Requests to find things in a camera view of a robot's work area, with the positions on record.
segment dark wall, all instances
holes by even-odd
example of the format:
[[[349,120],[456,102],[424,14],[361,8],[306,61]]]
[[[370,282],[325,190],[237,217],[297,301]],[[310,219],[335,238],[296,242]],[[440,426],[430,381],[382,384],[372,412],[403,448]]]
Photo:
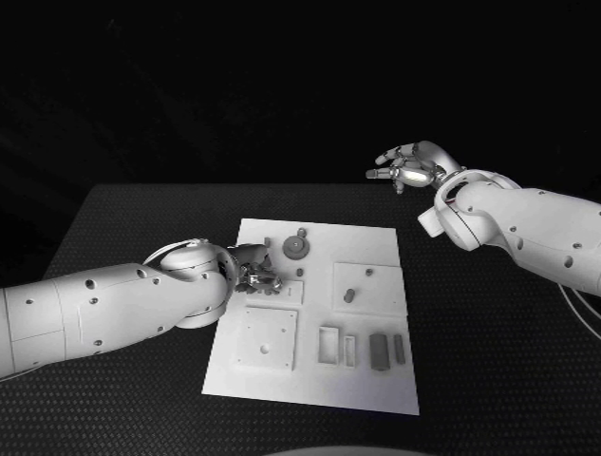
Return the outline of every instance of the dark wall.
[[[601,8],[482,12],[319,36],[189,12],[2,20],[0,286],[40,278],[101,182],[359,182],[431,140],[601,201]]]

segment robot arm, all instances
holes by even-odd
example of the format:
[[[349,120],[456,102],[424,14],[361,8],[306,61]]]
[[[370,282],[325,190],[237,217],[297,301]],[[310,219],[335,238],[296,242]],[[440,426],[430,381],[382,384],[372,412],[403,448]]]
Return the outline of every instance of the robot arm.
[[[391,179],[398,193],[408,184],[437,188],[434,206],[420,215],[429,234],[447,233],[472,251],[506,250],[516,264],[570,288],[601,296],[601,204],[541,189],[522,189],[505,176],[460,167],[431,142],[397,147],[368,171]]]
[[[148,260],[0,290],[0,380],[120,349],[175,326],[207,326],[225,313],[237,286],[282,288],[270,271],[264,283],[256,274],[253,258],[267,258],[263,245],[228,251],[205,239],[181,244],[161,271]]]

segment black tabletop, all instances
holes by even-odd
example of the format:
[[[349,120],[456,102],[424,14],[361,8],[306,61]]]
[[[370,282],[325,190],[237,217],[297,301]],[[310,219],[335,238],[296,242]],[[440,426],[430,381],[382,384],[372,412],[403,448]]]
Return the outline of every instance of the black tabletop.
[[[601,454],[601,342],[504,250],[430,238],[433,195],[381,182],[101,185],[47,272],[142,262],[189,238],[233,245],[241,219],[397,228],[421,416],[202,395],[214,324],[2,383],[0,454]]]

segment textured black mat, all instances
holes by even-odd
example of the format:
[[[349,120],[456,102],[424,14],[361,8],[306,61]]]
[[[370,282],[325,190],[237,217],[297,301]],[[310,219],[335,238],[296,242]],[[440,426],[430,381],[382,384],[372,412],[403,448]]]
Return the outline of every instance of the textured black mat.
[[[378,445],[436,454],[601,454],[601,343],[557,286],[501,249],[462,251],[417,222],[429,189],[103,185],[47,277],[233,245],[243,218],[397,228],[423,415],[201,395],[215,325],[0,384],[0,454],[266,454]]]

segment robotic hand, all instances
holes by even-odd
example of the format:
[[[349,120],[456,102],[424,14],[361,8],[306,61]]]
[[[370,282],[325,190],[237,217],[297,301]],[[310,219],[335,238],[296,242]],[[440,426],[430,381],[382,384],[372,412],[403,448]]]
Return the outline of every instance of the robotic hand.
[[[225,313],[234,291],[282,288],[264,245],[224,249],[191,239],[163,247],[143,264],[2,289],[0,381],[120,349],[175,326],[201,328]]]
[[[506,250],[515,263],[576,290],[601,296],[601,204],[522,187],[505,176],[460,166],[429,141],[391,149],[370,179],[437,189],[433,207],[420,215],[431,237],[447,233],[472,251],[480,245]]]

